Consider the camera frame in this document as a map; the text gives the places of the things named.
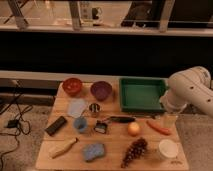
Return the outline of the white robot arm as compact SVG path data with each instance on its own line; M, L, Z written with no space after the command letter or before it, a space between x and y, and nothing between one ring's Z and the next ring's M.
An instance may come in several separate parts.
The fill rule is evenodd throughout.
M159 99L166 111L163 116L166 128L175 125L178 114L182 113L188 104L213 118L211 75L206 68L195 66L176 72L168 78L167 83L168 89Z

